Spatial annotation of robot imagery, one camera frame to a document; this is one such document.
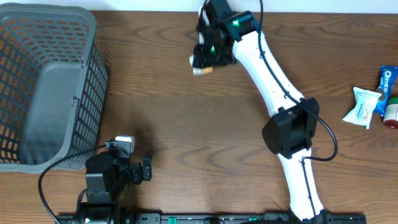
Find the orange snack packet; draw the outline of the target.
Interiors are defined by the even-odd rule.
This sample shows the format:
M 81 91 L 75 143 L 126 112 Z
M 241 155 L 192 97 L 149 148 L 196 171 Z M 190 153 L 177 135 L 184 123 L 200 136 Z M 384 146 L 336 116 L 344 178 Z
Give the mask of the orange snack packet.
M 196 68 L 196 67 L 194 67 L 193 66 L 193 59 L 194 59 L 194 56 L 191 55 L 189 57 L 189 62 L 190 62 L 190 65 L 192 66 L 192 72 L 193 72 L 194 76 L 205 75 L 205 74 L 210 73 L 210 72 L 213 71 L 213 67 L 207 67 L 207 68 Z

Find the pale green wipes packet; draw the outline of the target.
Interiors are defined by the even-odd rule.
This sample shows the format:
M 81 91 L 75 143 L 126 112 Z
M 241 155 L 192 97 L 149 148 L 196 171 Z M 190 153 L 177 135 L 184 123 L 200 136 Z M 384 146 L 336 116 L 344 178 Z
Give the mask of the pale green wipes packet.
M 381 94 L 358 87 L 354 87 L 353 92 L 356 105 L 343 118 L 343 121 L 355 125 L 365 126 L 366 129 L 369 129 L 373 112 Z

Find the blue Oreo cookie pack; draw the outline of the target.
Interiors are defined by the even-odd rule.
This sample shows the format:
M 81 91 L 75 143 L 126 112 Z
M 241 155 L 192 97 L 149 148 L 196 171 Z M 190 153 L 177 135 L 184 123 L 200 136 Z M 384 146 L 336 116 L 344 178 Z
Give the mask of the blue Oreo cookie pack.
M 376 89 L 376 92 L 380 93 L 380 97 L 377 101 L 375 113 L 384 116 L 387 101 L 391 95 L 393 86 L 397 79 L 397 66 L 382 65 L 380 67 L 380 84 Z

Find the green lid white jar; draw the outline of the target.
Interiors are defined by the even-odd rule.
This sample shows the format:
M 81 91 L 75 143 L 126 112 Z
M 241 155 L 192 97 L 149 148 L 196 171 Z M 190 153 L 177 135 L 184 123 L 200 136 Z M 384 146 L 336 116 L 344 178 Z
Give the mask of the green lid white jar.
M 389 98 L 385 108 L 385 113 L 383 117 L 383 124 L 391 129 L 397 129 L 398 127 L 398 97 Z

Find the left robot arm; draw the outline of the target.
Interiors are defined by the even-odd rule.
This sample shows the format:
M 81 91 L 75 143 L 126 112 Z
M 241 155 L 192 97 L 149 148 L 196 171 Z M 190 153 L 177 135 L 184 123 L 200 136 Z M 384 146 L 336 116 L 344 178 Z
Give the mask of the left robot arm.
M 119 199 L 128 185 L 152 178 L 152 160 L 130 162 L 129 155 L 104 151 L 89 158 L 86 166 L 86 202 L 77 206 L 72 223 L 135 223 L 136 218 Z

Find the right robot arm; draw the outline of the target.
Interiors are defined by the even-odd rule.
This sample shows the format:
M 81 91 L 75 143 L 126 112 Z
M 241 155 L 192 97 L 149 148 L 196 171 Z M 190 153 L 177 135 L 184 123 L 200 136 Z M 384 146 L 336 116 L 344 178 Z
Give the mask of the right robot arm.
M 284 170 L 290 209 L 302 222 L 314 222 L 323 211 L 313 179 L 312 137 L 320 122 L 316 99 L 306 99 L 286 77 L 252 12 L 236 12 L 227 1 L 205 1 L 198 12 L 190 65 L 194 75 L 241 63 L 266 104 L 269 121 L 262 129 L 268 149 Z

